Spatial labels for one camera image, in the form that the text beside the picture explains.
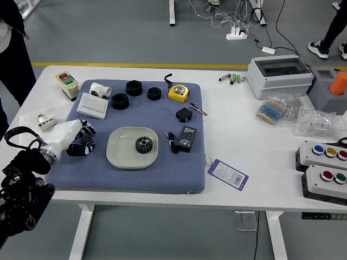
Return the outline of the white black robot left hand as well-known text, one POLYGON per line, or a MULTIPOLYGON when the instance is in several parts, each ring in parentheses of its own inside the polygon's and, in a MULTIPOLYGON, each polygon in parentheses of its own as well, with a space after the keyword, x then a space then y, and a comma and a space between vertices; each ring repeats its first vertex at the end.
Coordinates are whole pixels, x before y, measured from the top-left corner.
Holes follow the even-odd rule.
POLYGON ((68 149, 77 136, 82 138, 83 134, 95 134, 94 128, 86 120, 76 119, 59 123, 44 138, 46 144, 41 147, 41 152, 52 155, 53 159, 58 161, 61 153, 68 149))

